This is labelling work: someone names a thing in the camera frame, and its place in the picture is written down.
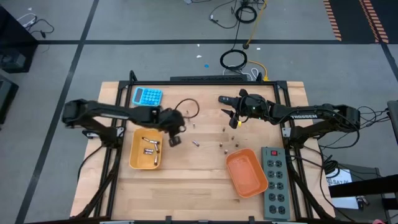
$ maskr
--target gray power strip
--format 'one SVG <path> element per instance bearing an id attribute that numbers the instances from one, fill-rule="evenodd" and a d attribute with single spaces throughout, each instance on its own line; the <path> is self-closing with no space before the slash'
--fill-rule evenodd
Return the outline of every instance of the gray power strip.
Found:
<path id="1" fill-rule="evenodd" d="M 290 220 L 285 149 L 262 147 L 261 157 L 262 169 L 268 180 L 268 189 L 264 192 L 264 219 Z"/>

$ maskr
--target blue calculator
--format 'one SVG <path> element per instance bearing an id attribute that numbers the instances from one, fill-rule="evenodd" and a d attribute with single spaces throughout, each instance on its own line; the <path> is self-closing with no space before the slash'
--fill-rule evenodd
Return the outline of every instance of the blue calculator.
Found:
<path id="1" fill-rule="evenodd" d="M 132 97 L 132 103 L 139 106 L 159 106 L 162 94 L 162 90 L 137 87 Z"/>

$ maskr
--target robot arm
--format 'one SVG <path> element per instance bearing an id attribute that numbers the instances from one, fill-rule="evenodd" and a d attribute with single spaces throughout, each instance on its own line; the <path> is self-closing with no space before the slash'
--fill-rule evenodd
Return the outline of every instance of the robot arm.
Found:
<path id="1" fill-rule="evenodd" d="M 229 125 L 236 128 L 239 116 L 262 119 L 273 125 L 284 123 L 292 119 L 323 119 L 319 123 L 301 127 L 287 128 L 284 137 L 288 138 L 290 146 L 303 148 L 304 142 L 314 136 L 322 137 L 332 131 L 351 133 L 359 130 L 360 112 L 346 105 L 324 104 L 320 106 L 287 107 L 265 100 L 257 94 L 248 94 L 246 90 L 239 92 L 241 97 L 220 96 L 218 101 L 230 105 L 235 112 L 223 110 L 231 118 Z"/>
<path id="2" fill-rule="evenodd" d="M 118 129 L 104 126 L 94 119 L 98 116 L 129 120 L 145 128 L 164 131 L 169 134 L 169 144 L 172 147 L 181 143 L 177 134 L 185 131 L 185 122 L 181 112 L 171 108 L 166 110 L 161 110 L 161 107 L 155 106 L 124 108 L 86 100 L 73 100 L 66 103 L 62 122 L 69 128 L 84 127 L 96 133 L 105 146 L 117 147 L 120 141 Z"/>

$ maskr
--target wooden tabletop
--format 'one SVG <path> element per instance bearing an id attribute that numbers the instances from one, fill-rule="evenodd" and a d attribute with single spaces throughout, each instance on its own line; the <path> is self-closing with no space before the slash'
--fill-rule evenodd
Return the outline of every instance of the wooden tabletop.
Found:
<path id="1" fill-rule="evenodd" d="M 249 119 L 242 127 L 231 129 L 228 126 L 229 117 L 220 110 L 230 108 L 219 103 L 218 96 L 238 96 L 239 90 L 244 88 L 248 93 L 256 93 L 275 102 L 273 87 L 226 85 L 147 87 L 163 91 L 162 106 L 164 108 L 175 108 L 179 101 L 194 98 L 199 102 L 200 112 L 196 118 L 186 121 L 187 130 L 180 134 L 182 140 L 180 145 L 171 148 L 167 141 L 164 142 L 162 160 L 156 170 L 135 170 L 129 166 L 132 135 L 134 130 L 140 127 L 127 122 L 112 219 L 164 220 L 166 215 L 171 215 L 173 220 L 248 220 L 248 216 L 263 220 L 263 194 L 241 198 L 236 193 L 226 170 L 224 150 L 228 149 L 230 154 L 239 149 L 249 148 L 260 159 L 261 147 L 283 147 L 280 127 L 262 120 Z M 302 82 L 288 82 L 288 87 L 292 106 L 308 105 Z M 113 105 L 117 90 L 118 82 L 104 82 L 98 101 Z M 183 113 L 186 113 L 186 110 L 189 114 L 196 112 L 195 104 L 189 101 L 181 104 L 178 109 Z M 97 118 L 97 120 L 104 125 L 111 125 L 111 120 L 108 118 Z M 295 124 L 308 126 L 312 124 L 312 120 L 297 120 Z M 168 135 L 164 134 L 163 140 L 168 139 Z M 192 140 L 197 141 L 200 147 L 192 144 Z M 100 144 L 99 139 L 89 140 L 85 156 L 88 156 Z M 309 139 L 305 145 L 318 149 L 318 144 L 314 139 Z M 302 149 L 301 153 L 302 157 L 318 164 L 321 163 L 321 158 L 316 152 Z M 71 215 L 79 213 L 97 191 L 104 154 L 105 149 L 87 160 L 82 168 Z M 333 208 L 326 202 L 320 191 L 320 168 L 307 162 L 303 164 L 309 190 L 326 212 L 335 216 Z M 321 182 L 323 191 L 330 200 L 325 174 Z M 301 213 L 305 217 L 303 195 L 298 187 L 297 191 Z M 103 208 L 106 208 L 108 195 L 107 191 L 104 194 Z M 290 217 L 293 220 L 294 211 L 291 201 L 290 211 Z M 105 214 L 105 209 L 102 209 L 101 214 Z"/>

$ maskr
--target orange plastic bin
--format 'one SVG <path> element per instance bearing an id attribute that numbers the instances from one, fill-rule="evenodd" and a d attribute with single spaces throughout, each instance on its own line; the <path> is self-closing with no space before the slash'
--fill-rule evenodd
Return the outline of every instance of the orange plastic bin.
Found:
<path id="1" fill-rule="evenodd" d="M 267 190 L 267 178 L 253 150 L 242 149 L 230 154 L 226 166 L 241 197 L 252 197 Z"/>

